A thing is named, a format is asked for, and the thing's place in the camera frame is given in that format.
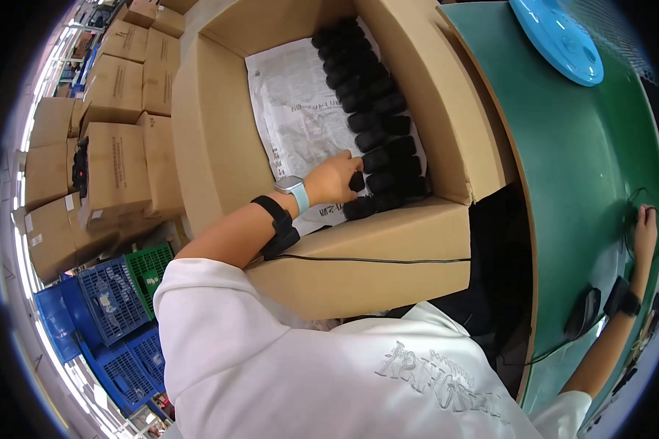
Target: light blue watch strap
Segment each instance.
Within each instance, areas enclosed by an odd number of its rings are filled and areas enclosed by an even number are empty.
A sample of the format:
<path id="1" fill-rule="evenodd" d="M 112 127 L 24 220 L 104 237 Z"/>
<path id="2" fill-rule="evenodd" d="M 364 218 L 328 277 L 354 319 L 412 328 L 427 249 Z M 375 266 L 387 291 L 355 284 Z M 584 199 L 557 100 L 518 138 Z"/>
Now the light blue watch strap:
<path id="1" fill-rule="evenodd" d="M 295 200 L 298 202 L 298 209 L 300 213 L 298 216 L 305 213 L 306 210 L 310 208 L 310 199 L 308 198 L 308 193 L 305 190 L 305 185 L 298 185 L 295 188 L 291 189 L 291 194 L 295 197 Z"/>

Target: white hoodie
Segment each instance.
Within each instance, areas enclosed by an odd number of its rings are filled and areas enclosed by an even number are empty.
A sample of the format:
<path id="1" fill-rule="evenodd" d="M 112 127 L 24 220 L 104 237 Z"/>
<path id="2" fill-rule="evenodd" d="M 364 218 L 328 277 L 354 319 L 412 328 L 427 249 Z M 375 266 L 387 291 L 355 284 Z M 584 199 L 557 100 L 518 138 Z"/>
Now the white hoodie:
<path id="1" fill-rule="evenodd" d="M 574 438 L 591 403 L 567 392 L 528 418 L 466 330 L 427 302 L 401 319 L 291 329 L 239 268 L 178 259 L 154 310 L 186 439 Z"/>

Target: newspaper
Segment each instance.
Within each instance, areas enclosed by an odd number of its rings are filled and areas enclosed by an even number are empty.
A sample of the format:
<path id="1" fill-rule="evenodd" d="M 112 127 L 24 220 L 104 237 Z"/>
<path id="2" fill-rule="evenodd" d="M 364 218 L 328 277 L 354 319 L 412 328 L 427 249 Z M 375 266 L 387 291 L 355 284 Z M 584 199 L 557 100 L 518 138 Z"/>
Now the newspaper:
<path id="1" fill-rule="evenodd" d="M 368 28 L 360 19 L 359 24 L 379 56 Z M 247 57 L 246 70 L 256 128 L 276 180 L 284 176 L 304 178 L 342 150 L 350 150 L 352 157 L 363 155 L 354 144 L 356 134 L 347 125 L 349 115 L 325 83 L 323 61 L 309 38 Z M 424 175 L 427 159 L 414 124 L 410 131 Z M 368 189 L 359 192 L 359 196 L 369 194 Z M 342 207 L 313 206 L 296 218 L 293 226 L 304 236 L 327 225 L 343 223 L 346 218 Z"/>

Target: hand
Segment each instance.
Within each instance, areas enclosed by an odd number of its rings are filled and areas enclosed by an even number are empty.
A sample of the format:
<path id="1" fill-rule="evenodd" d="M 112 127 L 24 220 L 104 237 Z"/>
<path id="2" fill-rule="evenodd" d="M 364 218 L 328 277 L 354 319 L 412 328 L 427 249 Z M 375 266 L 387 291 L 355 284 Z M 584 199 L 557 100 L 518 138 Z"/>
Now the hand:
<path id="1" fill-rule="evenodd" d="M 361 157 L 351 158 L 349 150 L 322 162 L 304 179 L 310 206 L 346 203 L 356 199 L 356 192 L 349 189 L 349 181 L 356 171 L 363 170 Z"/>
<path id="2" fill-rule="evenodd" d="M 656 209 L 641 205 L 634 228 L 634 259 L 638 263 L 651 265 L 656 246 Z"/>

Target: embroidered logo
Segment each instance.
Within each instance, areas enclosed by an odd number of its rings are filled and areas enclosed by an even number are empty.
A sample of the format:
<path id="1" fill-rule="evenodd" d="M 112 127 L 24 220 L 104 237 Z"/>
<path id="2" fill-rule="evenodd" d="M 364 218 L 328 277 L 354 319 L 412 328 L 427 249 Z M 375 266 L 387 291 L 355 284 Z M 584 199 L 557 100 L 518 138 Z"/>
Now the embroidered logo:
<path id="1" fill-rule="evenodd" d="M 497 393 L 477 393 L 473 389 L 475 381 L 460 365 L 447 357 L 430 350 L 430 359 L 419 360 L 411 350 L 406 350 L 400 341 L 386 355 L 381 368 L 374 373 L 392 379 L 402 379 L 418 393 L 432 395 L 439 407 L 451 409 L 455 413 L 466 410 L 480 410 L 509 424 L 502 417 L 500 395 Z"/>

